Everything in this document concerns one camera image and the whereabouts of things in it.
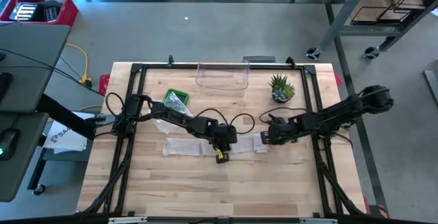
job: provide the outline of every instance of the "yellow tag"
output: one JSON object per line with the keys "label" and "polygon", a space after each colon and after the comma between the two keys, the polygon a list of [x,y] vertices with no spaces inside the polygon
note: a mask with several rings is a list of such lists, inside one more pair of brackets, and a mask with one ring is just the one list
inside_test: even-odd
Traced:
{"label": "yellow tag", "polygon": [[220,152],[220,149],[216,150],[218,152],[219,159],[222,159],[224,156],[222,155],[222,152]]}

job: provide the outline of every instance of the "plastic bag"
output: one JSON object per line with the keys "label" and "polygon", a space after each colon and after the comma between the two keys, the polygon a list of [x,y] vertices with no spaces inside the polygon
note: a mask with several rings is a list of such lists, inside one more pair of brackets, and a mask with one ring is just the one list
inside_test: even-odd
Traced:
{"label": "plastic bag", "polygon": [[[164,100],[163,103],[166,107],[172,108],[173,110],[176,110],[182,114],[188,116],[192,115],[190,111],[186,108],[184,103],[173,92]],[[160,119],[154,119],[154,123],[155,126],[157,126],[158,130],[164,132],[165,134],[169,134],[169,132],[175,130],[175,128],[177,127],[176,125]]]}

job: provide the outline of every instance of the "red bin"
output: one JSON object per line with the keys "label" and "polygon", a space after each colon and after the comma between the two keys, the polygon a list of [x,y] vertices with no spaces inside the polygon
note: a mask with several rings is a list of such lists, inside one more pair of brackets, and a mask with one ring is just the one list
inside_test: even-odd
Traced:
{"label": "red bin", "polygon": [[[45,0],[18,0],[18,2],[41,2]],[[5,9],[2,11],[0,15],[1,22],[10,22],[9,16],[12,11],[16,7],[16,0],[9,0],[8,4],[5,6]],[[78,13],[78,9],[72,0],[65,0],[62,4],[60,13],[58,14],[55,21],[51,22],[33,22],[33,21],[22,21],[22,23],[32,23],[32,24],[43,24],[43,25],[68,25],[70,27],[73,26],[75,22],[76,16]]]}

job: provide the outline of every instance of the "caster wheel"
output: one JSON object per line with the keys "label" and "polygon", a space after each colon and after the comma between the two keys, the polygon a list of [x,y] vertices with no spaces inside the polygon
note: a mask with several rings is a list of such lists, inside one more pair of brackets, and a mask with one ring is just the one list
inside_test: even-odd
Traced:
{"label": "caster wheel", "polygon": [[36,189],[32,192],[32,194],[35,196],[39,196],[44,192],[44,190],[46,190],[46,186],[42,184],[38,184],[36,186]]}
{"label": "caster wheel", "polygon": [[378,55],[381,53],[380,50],[376,47],[369,47],[365,50],[365,53],[363,54],[362,58],[373,60],[378,57]]}
{"label": "caster wheel", "polygon": [[307,50],[306,56],[311,60],[317,60],[320,57],[320,52],[316,48],[310,48]]}

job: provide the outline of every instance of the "computer mouse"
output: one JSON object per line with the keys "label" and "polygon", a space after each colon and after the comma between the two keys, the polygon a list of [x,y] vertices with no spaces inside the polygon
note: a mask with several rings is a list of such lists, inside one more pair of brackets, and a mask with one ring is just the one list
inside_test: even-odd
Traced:
{"label": "computer mouse", "polygon": [[20,132],[12,127],[0,132],[0,161],[9,160],[14,156],[19,134]]}

